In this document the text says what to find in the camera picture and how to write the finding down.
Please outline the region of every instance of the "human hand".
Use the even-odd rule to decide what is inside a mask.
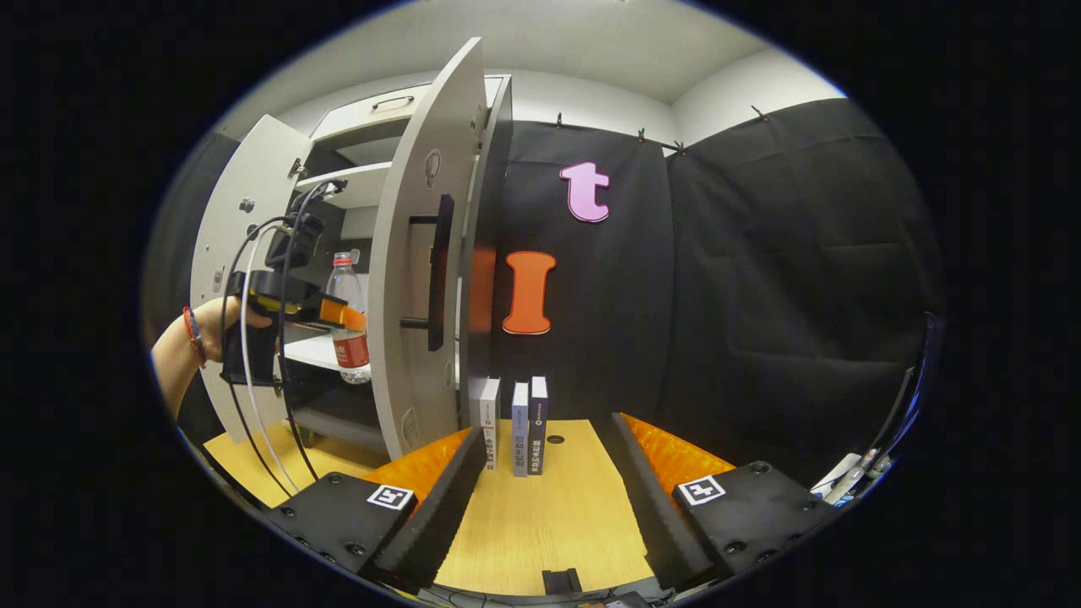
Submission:
[[[222,361],[222,299],[215,298],[210,302],[204,302],[199,307],[193,308],[191,314],[196,317],[199,326],[199,334],[202,338],[203,352],[206,358],[212,361]],[[225,329],[229,329],[240,318],[240,299],[230,295],[225,302]],[[270,327],[273,322],[269,317],[264,317],[248,307],[248,325],[257,329]]]

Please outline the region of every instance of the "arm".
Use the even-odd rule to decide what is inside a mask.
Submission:
[[[217,298],[201,304],[191,309],[199,326],[199,333],[202,338],[203,351],[206,359],[212,361],[222,360],[223,336],[219,334],[222,325],[222,299]],[[240,299],[229,296],[225,307],[225,328],[229,329],[237,319],[240,318]],[[257,315],[249,306],[248,325],[254,328],[265,328],[271,323],[267,317]],[[158,376],[158,385],[161,394],[165,398],[170,415],[176,420],[181,410],[181,400],[188,389],[188,384],[199,369],[199,358],[191,348],[188,341],[188,330],[184,325],[184,316],[173,319],[161,338],[150,349],[150,359],[154,362],[154,370]]]

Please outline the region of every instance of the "book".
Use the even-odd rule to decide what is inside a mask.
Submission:
[[[484,381],[484,386],[480,392],[480,426],[484,434],[484,451],[488,454],[488,462],[484,468],[495,471],[498,460],[496,442],[499,429],[499,379],[490,378]]]
[[[530,383],[530,475],[544,471],[544,438],[548,431],[548,381],[534,375]]]
[[[530,385],[515,383],[515,395],[510,401],[510,454],[515,463],[515,477],[529,475],[525,444],[530,437]]]

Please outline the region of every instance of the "white cabinet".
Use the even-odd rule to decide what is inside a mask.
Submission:
[[[378,428],[370,428],[375,417],[369,411],[358,420],[341,420],[346,429],[341,436],[382,437],[382,447],[391,458],[458,429],[455,286],[463,276],[462,262],[471,264],[471,248],[463,244],[462,235],[470,234],[469,222],[480,204],[469,200],[470,185],[480,179],[475,171],[481,142],[488,137],[485,129],[495,125],[495,121],[488,124],[488,113],[501,95],[509,96],[509,77],[484,78],[481,40],[475,38],[433,82],[331,110],[312,137],[264,117],[230,159],[200,225],[192,259],[192,306],[221,294],[250,224],[281,214],[297,191],[328,179],[348,180],[345,191],[328,202],[346,210],[342,238],[373,239],[368,316]],[[509,129],[507,121],[501,125]],[[298,180],[295,166],[303,166],[313,146],[337,150],[389,137],[398,138],[391,159]],[[475,199],[479,196],[479,189],[472,194]],[[254,209],[242,209],[243,199],[254,200]],[[437,217],[438,225],[430,223]],[[433,241],[437,227],[455,236],[450,244],[440,248]],[[264,256],[265,251],[257,252],[256,268],[265,269]],[[217,283],[215,277],[221,277]],[[467,278],[464,289],[468,286]],[[427,328],[417,329],[419,325]],[[290,343],[284,353],[305,365],[334,369],[333,353],[323,352],[329,342],[328,336],[319,336]],[[437,342],[439,347],[431,348]],[[244,440],[229,387],[219,374],[221,365],[208,365],[203,382],[230,437]],[[285,415],[283,397],[273,388],[255,392],[264,423],[280,422]],[[254,418],[248,415],[246,389],[238,389],[237,396],[245,420],[254,425]],[[295,413],[304,426],[305,412]],[[310,412],[307,419],[313,431],[335,434],[333,415]]]

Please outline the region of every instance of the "orange foam pad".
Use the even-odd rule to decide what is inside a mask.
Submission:
[[[518,251],[507,255],[507,265],[515,270],[515,291],[510,299],[510,316],[503,320],[507,333],[537,334],[551,329],[544,316],[544,288],[548,270],[556,259],[536,251]]]
[[[398,460],[384,464],[365,475],[363,479],[374,484],[386,484],[413,490],[416,494],[416,505],[419,507],[470,431],[472,428],[463,428],[453,435],[437,439]]]
[[[319,318],[324,321],[344,325],[346,329],[353,331],[368,330],[368,317],[364,316],[364,313],[326,299],[323,299],[322,304],[319,306]]]
[[[650,461],[650,467],[653,468],[653,474],[657,476],[657,481],[660,483],[660,487],[665,489],[668,500],[672,501],[673,505],[676,500],[672,499],[672,489],[676,486],[735,468],[734,465],[671,433],[625,413],[619,415],[630,427],[638,445],[642,447],[645,458]]]

